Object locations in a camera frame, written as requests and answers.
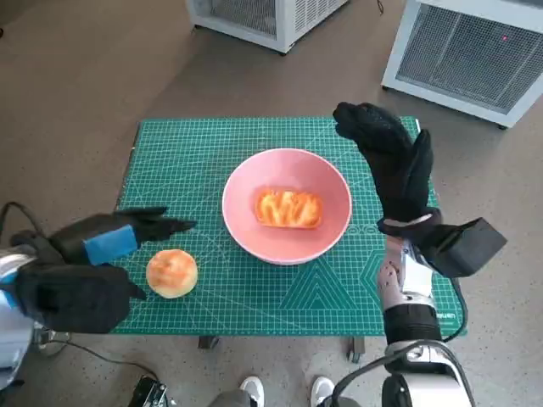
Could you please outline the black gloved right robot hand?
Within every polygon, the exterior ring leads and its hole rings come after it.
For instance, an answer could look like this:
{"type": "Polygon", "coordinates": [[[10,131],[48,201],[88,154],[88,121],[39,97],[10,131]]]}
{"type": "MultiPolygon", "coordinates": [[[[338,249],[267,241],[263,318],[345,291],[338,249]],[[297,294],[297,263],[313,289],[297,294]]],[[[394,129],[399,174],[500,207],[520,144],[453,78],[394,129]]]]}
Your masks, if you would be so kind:
{"type": "Polygon", "coordinates": [[[372,103],[341,102],[333,118],[336,132],[356,144],[370,167],[383,211],[382,233],[414,240],[442,222],[440,210],[428,205],[434,164],[428,131],[411,139],[398,117],[372,103]]]}

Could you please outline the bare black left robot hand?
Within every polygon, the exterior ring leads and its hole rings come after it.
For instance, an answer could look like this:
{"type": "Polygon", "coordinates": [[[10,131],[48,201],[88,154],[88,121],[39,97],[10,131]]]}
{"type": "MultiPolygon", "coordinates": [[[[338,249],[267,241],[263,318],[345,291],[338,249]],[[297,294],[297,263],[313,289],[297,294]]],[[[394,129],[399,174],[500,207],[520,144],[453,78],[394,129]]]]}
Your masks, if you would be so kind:
{"type": "MultiPolygon", "coordinates": [[[[54,232],[48,240],[69,263],[105,265],[136,252],[143,243],[163,242],[196,226],[194,220],[167,217],[166,210],[132,208],[92,215],[54,232]]],[[[195,259],[181,249],[160,250],[146,266],[147,283],[162,298],[190,293],[198,276],[195,259]]]]}

